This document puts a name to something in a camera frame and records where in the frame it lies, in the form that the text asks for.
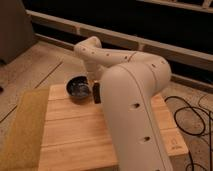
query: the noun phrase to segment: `table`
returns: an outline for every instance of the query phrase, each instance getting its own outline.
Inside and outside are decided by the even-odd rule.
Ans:
[[[170,157],[188,148],[160,94],[152,107]],[[92,98],[75,103],[65,85],[50,87],[39,171],[116,170],[114,152],[100,105]]]

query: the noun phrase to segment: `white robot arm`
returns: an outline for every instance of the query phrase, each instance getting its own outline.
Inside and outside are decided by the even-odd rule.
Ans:
[[[151,107],[151,98],[170,80],[167,61],[144,52],[102,49],[97,37],[76,44],[74,51],[84,60],[88,79],[100,79],[121,171],[172,171]],[[110,68],[103,73],[100,65]]]

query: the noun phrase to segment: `dark background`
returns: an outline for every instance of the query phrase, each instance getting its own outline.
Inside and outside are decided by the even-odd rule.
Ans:
[[[23,2],[30,10],[213,54],[213,14],[136,0],[115,0],[114,2],[107,0],[23,0]],[[202,4],[203,1],[193,0],[191,2]],[[34,28],[42,32],[39,26],[34,26]],[[212,83],[213,74],[209,71],[170,63],[175,73]]]

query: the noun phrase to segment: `speckled floor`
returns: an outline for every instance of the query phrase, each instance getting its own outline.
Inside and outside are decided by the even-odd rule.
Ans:
[[[72,51],[45,42],[37,43],[7,66],[0,66],[0,85],[5,89],[0,94],[0,120],[7,113],[11,112],[10,116],[0,123],[0,148],[13,119],[17,101],[24,91],[47,87],[52,84],[66,83],[73,76],[82,74],[84,74],[82,61],[75,58]],[[174,82],[171,82],[162,92],[164,98],[174,95],[180,96],[193,106],[197,106],[198,100],[205,94],[205,92]],[[174,99],[169,100],[167,104],[173,113],[185,105],[183,102]],[[207,94],[201,101],[201,104],[213,110],[213,95]],[[191,132],[199,132],[202,127],[198,118],[190,110],[181,112],[178,121]],[[199,138],[188,136],[185,133],[182,133],[182,135],[192,153],[194,161],[209,170],[207,144]],[[185,170],[185,166],[189,162],[188,156],[181,156],[172,161],[175,171]],[[196,167],[195,170],[202,171],[203,169]]]

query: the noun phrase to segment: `wooden board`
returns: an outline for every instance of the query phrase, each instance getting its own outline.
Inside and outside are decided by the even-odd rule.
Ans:
[[[169,156],[188,148],[161,95],[152,99]],[[65,85],[50,88],[39,171],[80,171],[118,164],[101,106],[92,99],[74,103]]]

